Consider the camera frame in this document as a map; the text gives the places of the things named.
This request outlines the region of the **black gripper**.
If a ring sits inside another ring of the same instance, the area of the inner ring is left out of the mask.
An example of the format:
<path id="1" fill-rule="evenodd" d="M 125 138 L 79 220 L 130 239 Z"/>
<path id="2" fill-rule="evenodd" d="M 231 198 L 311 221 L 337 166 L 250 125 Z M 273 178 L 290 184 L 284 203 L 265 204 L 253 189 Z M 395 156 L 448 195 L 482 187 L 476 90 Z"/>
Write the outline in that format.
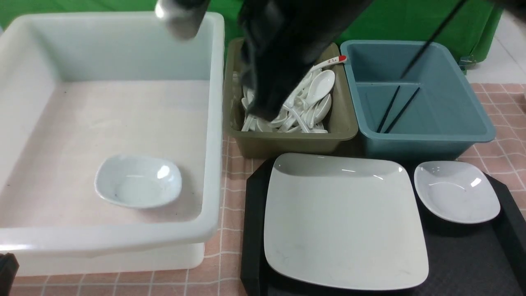
<path id="1" fill-rule="evenodd" d="M 370 0 L 245 0 L 242 84 L 254 91 L 248 114 L 274 120 L 323 51 Z"/>

